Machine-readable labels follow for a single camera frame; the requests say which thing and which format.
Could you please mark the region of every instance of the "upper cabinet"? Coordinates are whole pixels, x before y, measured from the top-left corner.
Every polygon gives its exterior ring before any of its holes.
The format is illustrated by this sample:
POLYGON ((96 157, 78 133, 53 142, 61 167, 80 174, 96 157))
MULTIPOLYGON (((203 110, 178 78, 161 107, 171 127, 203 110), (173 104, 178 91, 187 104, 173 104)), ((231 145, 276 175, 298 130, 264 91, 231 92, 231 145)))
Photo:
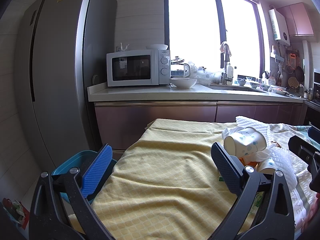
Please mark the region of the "upper cabinet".
POLYGON ((307 10, 302 2, 278 8, 277 11, 285 17, 289 37, 314 36, 307 10))

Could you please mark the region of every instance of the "window frame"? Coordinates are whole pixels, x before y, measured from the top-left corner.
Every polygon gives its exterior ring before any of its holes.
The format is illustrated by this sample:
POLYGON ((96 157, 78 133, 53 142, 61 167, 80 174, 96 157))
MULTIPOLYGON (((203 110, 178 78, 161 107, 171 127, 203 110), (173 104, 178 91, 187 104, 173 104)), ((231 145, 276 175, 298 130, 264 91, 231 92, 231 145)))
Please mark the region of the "window frame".
MULTIPOLYGON (((245 0, 252 4, 254 15, 256 18, 257 23, 257 30, 258 30, 258 38, 259 38, 259 49, 260 49, 260 74, 259 78, 262 78, 262 73, 265 70, 265 53, 264 53, 264 40, 262 34, 262 25, 261 19, 258 11, 257 3, 251 0, 245 0)), ((226 25, 224 21, 224 13, 221 0, 216 0, 217 5, 217 12, 218 12, 218 20, 219 20, 219 29, 220 29, 220 43, 227 40, 227 32, 226 32, 226 25)), ((168 49, 170 49, 170 30, 169 30, 169 0, 164 0, 164 43, 168 45, 168 49)), ((224 68, 223 62, 223 54, 221 54, 221 63, 220 68, 224 68)))

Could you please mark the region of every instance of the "kitchen counter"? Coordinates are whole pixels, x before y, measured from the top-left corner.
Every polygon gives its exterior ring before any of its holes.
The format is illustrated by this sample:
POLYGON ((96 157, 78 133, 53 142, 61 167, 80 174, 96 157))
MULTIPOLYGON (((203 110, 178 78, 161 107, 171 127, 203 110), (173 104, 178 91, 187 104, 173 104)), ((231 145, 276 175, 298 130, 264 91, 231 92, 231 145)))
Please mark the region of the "kitchen counter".
POLYGON ((194 100, 194 101, 273 101, 303 103, 303 98, 281 96, 273 92, 261 93, 237 90, 216 90, 196 84, 189 89, 171 86, 137 86, 108 88, 106 83, 88 87, 90 102, 194 100))

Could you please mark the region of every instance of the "soap dispenser bottle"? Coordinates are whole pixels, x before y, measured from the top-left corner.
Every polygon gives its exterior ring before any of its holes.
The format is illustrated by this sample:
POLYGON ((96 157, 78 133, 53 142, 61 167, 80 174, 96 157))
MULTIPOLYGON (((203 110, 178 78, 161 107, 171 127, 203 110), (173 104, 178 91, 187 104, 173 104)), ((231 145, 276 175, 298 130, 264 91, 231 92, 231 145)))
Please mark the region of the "soap dispenser bottle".
MULTIPOLYGON (((233 67, 231 66, 230 62, 227 66, 227 77, 233 78, 233 67)), ((232 85, 232 81, 227 81, 227 85, 232 85)))

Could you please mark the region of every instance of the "paper cup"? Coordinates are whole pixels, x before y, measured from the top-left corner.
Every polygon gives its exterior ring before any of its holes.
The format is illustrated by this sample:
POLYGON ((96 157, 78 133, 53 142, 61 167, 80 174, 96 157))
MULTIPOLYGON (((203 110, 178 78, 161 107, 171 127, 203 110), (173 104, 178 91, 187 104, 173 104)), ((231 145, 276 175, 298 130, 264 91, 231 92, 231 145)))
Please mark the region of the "paper cup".
POLYGON ((264 136, 252 127, 247 127, 227 136, 223 147, 228 154, 241 158, 244 155, 263 151, 267 147, 264 136))
POLYGON ((258 163, 257 171, 265 174, 273 174, 276 171, 277 167, 272 158, 264 160, 263 162, 258 163))

